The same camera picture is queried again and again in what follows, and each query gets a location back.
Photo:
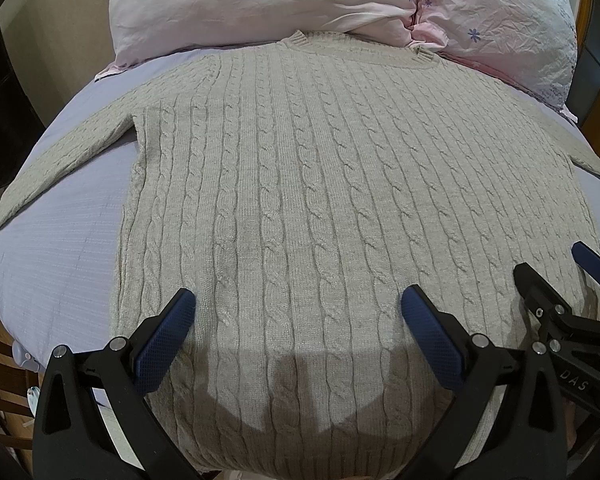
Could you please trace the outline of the dark wooden bedside furniture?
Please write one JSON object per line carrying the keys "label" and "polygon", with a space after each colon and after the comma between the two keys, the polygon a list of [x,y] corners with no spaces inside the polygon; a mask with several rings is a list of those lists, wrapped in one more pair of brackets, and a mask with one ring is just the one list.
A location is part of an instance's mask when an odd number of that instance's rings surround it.
{"label": "dark wooden bedside furniture", "polygon": [[34,419],[27,390],[38,385],[38,376],[16,367],[10,344],[14,340],[0,321],[0,443],[17,465],[33,477]]}

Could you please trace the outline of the wooden headboard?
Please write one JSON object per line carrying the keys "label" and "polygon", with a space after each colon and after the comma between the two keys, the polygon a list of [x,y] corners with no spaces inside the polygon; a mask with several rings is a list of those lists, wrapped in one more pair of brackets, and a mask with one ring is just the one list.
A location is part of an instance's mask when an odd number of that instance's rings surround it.
{"label": "wooden headboard", "polygon": [[577,105],[578,126],[600,156],[600,3],[579,0],[577,14],[579,58],[571,99]]}

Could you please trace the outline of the pink floral right pillow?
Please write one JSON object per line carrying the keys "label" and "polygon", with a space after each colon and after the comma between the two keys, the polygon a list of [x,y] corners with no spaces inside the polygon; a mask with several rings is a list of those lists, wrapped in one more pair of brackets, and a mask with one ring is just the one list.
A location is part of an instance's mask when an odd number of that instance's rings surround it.
{"label": "pink floral right pillow", "polygon": [[415,44],[566,105],[578,60],[569,0],[417,0]]}

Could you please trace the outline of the pink floral pillow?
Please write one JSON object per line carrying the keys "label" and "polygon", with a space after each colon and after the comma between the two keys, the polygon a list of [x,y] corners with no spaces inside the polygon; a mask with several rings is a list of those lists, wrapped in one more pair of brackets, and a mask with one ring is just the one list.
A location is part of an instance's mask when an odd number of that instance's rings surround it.
{"label": "pink floral pillow", "polygon": [[417,0],[415,44],[566,105],[578,60],[569,0]]}
{"label": "pink floral pillow", "polygon": [[405,47],[416,0],[109,0],[117,75],[198,48],[262,44],[296,32],[342,32]]}

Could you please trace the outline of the pink floral left pillow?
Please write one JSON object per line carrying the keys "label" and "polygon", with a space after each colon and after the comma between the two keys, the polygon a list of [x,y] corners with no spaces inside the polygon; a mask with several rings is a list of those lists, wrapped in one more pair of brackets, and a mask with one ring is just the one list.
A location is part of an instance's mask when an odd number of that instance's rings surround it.
{"label": "pink floral left pillow", "polygon": [[296,32],[342,32],[405,47],[416,0],[109,0],[117,75],[198,48],[262,44]]}

